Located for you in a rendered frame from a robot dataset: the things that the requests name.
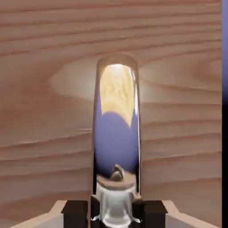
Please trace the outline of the light wood cabinet door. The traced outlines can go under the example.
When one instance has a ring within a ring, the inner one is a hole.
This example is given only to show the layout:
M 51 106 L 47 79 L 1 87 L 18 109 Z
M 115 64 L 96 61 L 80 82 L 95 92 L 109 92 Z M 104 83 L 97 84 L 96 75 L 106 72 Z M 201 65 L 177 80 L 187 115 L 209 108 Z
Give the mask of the light wood cabinet door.
M 0 228 L 86 199 L 96 63 L 138 62 L 142 195 L 216 226 L 221 0 L 0 0 Z

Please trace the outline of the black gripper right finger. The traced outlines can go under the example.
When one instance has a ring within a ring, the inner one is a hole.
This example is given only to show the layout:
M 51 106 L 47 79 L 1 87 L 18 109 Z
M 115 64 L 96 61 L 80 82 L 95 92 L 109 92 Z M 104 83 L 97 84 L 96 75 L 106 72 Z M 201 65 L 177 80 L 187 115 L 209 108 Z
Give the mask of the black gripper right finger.
M 179 212 L 170 200 L 144 202 L 143 228 L 219 228 Z

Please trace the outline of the curved shiny metal handle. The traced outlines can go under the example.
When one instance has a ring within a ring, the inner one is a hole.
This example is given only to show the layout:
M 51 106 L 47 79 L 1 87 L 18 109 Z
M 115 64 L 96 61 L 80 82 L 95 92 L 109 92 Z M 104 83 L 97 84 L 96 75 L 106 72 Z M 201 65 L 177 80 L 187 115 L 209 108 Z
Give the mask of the curved shiny metal handle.
M 112 54 L 97 62 L 93 116 L 91 228 L 130 228 L 140 198 L 138 66 Z

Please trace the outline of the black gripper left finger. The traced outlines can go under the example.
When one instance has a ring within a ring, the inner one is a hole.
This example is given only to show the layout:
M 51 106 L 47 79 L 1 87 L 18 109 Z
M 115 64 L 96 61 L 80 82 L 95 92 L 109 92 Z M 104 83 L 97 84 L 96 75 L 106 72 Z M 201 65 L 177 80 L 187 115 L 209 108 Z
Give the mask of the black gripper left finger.
M 9 228 L 85 228 L 87 206 L 84 200 L 58 200 L 48 213 Z

